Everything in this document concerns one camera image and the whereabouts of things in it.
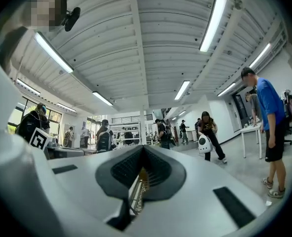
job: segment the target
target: table leg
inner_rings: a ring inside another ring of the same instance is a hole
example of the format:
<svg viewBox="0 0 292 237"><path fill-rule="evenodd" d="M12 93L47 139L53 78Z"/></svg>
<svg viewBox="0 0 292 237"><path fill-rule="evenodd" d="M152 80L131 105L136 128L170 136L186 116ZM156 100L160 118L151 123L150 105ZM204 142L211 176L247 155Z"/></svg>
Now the table leg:
<svg viewBox="0 0 292 237"><path fill-rule="evenodd" d="M255 131L256 143L259 144L258 130Z"/></svg>
<svg viewBox="0 0 292 237"><path fill-rule="evenodd" d="M262 143L261 143L261 133L260 130L257 130L259 138L259 159L262 159Z"/></svg>
<svg viewBox="0 0 292 237"><path fill-rule="evenodd" d="M243 139L244 158L246 158L245 137L243 132L241 133L241 137Z"/></svg>

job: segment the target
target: ceiling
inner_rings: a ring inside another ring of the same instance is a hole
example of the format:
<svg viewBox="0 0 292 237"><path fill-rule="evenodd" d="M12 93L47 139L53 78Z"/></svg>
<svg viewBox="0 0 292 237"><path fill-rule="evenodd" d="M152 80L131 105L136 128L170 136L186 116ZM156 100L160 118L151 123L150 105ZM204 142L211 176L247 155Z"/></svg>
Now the ceiling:
<svg viewBox="0 0 292 237"><path fill-rule="evenodd" d="M213 0L68 0L69 10L81 8L73 29L44 34L74 72L64 72L32 31L12 63L16 69L21 65L19 77L26 83L92 114L195 104L203 94L218 94L237 81L239 70L268 42L272 48L256 70L287 41L272 1L241 1L243 9L237 10L236 0L227 0L208 52L200 52ZM175 101L184 80L191 82L190 94ZM114 106L95 98L96 90Z"/></svg>

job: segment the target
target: black shorts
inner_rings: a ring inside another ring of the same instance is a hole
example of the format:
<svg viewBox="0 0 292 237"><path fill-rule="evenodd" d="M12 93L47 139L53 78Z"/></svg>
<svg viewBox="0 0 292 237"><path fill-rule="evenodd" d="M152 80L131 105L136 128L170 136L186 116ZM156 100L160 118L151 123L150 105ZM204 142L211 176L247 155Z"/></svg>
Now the black shorts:
<svg viewBox="0 0 292 237"><path fill-rule="evenodd" d="M284 136L286 131L286 121L281 121L275 126L275 147L269 148L270 131L265 131L266 135L266 151L265 161L271 162L282 159L284 151Z"/></svg>

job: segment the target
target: floor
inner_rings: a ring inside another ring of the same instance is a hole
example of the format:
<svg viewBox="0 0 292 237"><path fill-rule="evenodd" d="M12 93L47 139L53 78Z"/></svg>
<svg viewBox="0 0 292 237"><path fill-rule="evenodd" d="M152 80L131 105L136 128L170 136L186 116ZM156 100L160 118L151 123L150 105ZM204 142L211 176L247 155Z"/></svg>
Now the floor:
<svg viewBox="0 0 292 237"><path fill-rule="evenodd" d="M287 135L285 139L292 140L292 135ZM228 171L232 176L243 182L253 191L259 194L266 202L267 206L276 204L280 199L271 198L267 195L268 189L261 183L261 179L266 177L269 173L269 163L265 161L265 148L266 141L265 135L262 134L262 159L259 159L259 145L256 144L255 132L245 133L245 145L246 145L246 157L243 158L243 145L242 138L237 138L221 145L228 162L223 164L217 159L215 151L211 153L210 161L219 165L221 168ZM183 151L187 155L193 157L204 157L203 154L199 154L198 150L191 149ZM286 176L286 188L292 186L292 145L285 143L285 150L283 154L283 162L285 164L287 176ZM275 175L274 186L277 188L278 181Z"/></svg>

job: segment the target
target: table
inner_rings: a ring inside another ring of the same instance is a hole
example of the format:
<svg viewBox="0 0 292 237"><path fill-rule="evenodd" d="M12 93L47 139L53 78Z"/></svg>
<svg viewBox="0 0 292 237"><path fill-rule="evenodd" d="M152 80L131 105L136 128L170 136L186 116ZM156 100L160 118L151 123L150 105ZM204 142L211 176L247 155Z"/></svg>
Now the table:
<svg viewBox="0 0 292 237"><path fill-rule="evenodd" d="M255 131L256 142L257 142L257 144L259 144L259 159L262 159L260 126L261 126L260 124L257 124L256 126L249 125L248 127L245 127L245 128L240 130L241 136L243 138L244 158L246 158L246 147L245 147L244 133L246 133L246 132L254 132Z"/></svg>

